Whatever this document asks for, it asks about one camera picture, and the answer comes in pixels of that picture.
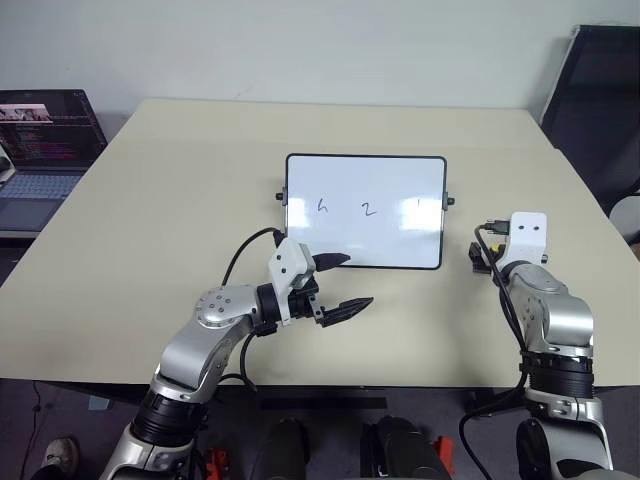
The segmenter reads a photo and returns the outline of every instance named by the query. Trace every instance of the table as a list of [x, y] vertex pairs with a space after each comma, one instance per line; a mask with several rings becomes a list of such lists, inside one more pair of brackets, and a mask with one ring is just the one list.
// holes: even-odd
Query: table
[[[517, 345], [472, 230], [516, 210], [548, 216], [552, 274], [595, 319], [597, 385], [640, 383], [640, 268], [585, 185], [520, 110], [145, 101], [0, 288], [0, 376], [146, 383], [199, 294], [239, 244], [283, 226], [291, 152], [442, 155], [456, 205], [436, 271], [317, 275], [327, 306], [373, 296], [327, 329], [298, 320], [252, 343], [260, 384], [507, 386]], [[273, 244], [231, 283], [267, 281]], [[237, 369], [238, 349], [228, 371]]]

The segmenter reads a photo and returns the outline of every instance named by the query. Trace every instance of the number 2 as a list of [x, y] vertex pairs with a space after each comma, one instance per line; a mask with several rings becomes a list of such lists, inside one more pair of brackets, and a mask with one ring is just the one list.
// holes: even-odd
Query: number 2
[[378, 213], [377, 211], [376, 211], [376, 212], [370, 212], [370, 211], [369, 211], [369, 202], [364, 202], [364, 203], [363, 203], [362, 205], [360, 205], [360, 206], [361, 206], [361, 207], [365, 207], [365, 208], [364, 208], [364, 214], [365, 214], [367, 217], [369, 217], [369, 216], [371, 216], [371, 215], [375, 215], [376, 213]]

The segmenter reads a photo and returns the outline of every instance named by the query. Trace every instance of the whiteboard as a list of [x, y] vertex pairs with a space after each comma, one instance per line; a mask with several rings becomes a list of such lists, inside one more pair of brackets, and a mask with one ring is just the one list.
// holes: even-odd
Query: whiteboard
[[347, 266], [438, 268], [446, 170], [443, 157], [291, 154], [287, 235]]

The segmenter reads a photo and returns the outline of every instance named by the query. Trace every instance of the whiteboard frame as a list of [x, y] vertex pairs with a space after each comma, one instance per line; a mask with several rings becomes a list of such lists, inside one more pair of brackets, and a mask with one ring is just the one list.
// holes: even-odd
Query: whiteboard frame
[[444, 244], [444, 214], [447, 211], [447, 159], [441, 155], [372, 155], [372, 154], [354, 154], [354, 153], [290, 153], [285, 159], [285, 180], [283, 188], [282, 205], [284, 206], [284, 231], [289, 236], [289, 159], [291, 157], [357, 157], [357, 158], [420, 158], [420, 159], [439, 159], [442, 160], [442, 205], [440, 216], [440, 248], [438, 250], [438, 264], [434, 267], [398, 267], [392, 265], [340, 265], [342, 268], [380, 268], [385, 270], [438, 270], [442, 266], [442, 251]]

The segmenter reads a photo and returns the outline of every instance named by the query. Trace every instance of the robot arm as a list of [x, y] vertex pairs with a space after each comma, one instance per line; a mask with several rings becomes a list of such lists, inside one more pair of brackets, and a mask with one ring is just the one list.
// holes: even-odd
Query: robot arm
[[[589, 478], [611, 478], [602, 404], [593, 390], [593, 316], [541, 266], [547, 260], [545, 215], [517, 212], [510, 222], [485, 227], [508, 235], [507, 244], [489, 254], [523, 329], [520, 370], [529, 377], [524, 403], [531, 418], [517, 433], [520, 476], [555, 480], [590, 472]], [[474, 271], [488, 273], [483, 250], [472, 244], [469, 256]]]
[[269, 262], [271, 283], [222, 286], [203, 293], [189, 322], [162, 353], [149, 391], [116, 446], [100, 480], [175, 476], [185, 465], [233, 348], [246, 335], [275, 333], [278, 322], [311, 317], [323, 327], [347, 320], [373, 298], [326, 310], [317, 300], [316, 271], [349, 257], [311, 256], [305, 245], [285, 238]]

